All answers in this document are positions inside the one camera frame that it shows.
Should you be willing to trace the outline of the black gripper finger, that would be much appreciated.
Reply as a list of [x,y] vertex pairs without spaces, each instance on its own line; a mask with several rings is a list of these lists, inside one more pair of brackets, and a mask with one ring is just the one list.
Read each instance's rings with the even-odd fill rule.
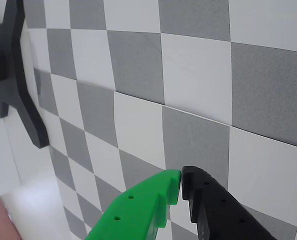
[[182,199],[189,202],[190,221],[200,240],[274,240],[215,178],[202,168],[184,166]]

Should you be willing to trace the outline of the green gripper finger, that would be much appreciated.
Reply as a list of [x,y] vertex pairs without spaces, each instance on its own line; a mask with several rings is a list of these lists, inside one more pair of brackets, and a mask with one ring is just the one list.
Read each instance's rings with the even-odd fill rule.
[[163,170],[116,197],[87,235],[88,240],[154,240],[178,203],[181,171]]

